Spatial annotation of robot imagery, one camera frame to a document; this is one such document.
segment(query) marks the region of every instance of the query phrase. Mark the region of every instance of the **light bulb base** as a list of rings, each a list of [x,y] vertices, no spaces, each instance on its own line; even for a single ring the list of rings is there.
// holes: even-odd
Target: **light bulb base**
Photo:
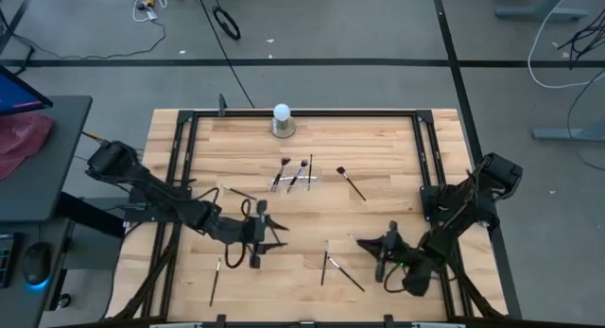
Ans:
[[[285,121],[279,121],[276,118],[271,119],[271,133],[278,138],[287,138],[296,131],[296,123],[293,117],[288,117]]]

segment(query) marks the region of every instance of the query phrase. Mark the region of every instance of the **white light bulb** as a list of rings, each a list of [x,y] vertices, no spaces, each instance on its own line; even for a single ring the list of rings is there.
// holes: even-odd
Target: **white light bulb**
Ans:
[[[290,108],[286,104],[279,104],[273,109],[273,116],[284,122],[290,117]]]

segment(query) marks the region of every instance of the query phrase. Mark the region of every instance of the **blue light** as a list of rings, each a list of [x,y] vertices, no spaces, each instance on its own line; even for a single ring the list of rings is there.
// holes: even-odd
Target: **blue light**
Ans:
[[[29,288],[32,290],[40,291],[40,290],[46,288],[46,285],[48,285],[48,279],[45,279],[44,282],[40,283],[39,285],[27,285],[27,286],[29,286]]]

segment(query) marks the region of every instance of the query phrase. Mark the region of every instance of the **red cloth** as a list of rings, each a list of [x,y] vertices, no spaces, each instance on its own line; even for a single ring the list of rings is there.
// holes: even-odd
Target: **red cloth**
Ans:
[[[52,127],[53,120],[37,112],[0,116],[0,181],[40,150]]]

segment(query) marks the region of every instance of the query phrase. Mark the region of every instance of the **metal bracket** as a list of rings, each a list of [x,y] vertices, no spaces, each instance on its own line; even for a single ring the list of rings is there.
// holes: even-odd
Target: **metal bracket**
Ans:
[[[412,322],[412,328],[465,328],[466,324],[459,323],[437,323],[437,322]]]
[[[385,328],[395,328],[395,319],[393,315],[385,315]]]
[[[423,203],[424,219],[427,222],[443,222],[448,220],[453,212],[439,211],[435,206],[435,199],[439,195],[438,186],[422,186],[420,188],[420,198]]]
[[[226,321],[227,321],[227,315],[225,315],[225,314],[216,315],[215,328],[225,328]]]
[[[192,110],[179,111],[179,115],[177,115],[177,125],[180,125],[191,119],[194,113],[195,111]]]
[[[201,328],[201,322],[153,324],[149,328]]]
[[[416,115],[426,123],[433,124],[435,119],[433,118],[433,111],[431,110],[419,110],[416,111]]]
[[[225,110],[227,110],[229,107],[227,107],[227,101],[225,101],[225,96],[223,96],[222,94],[218,95],[218,116],[223,117],[225,116]]]

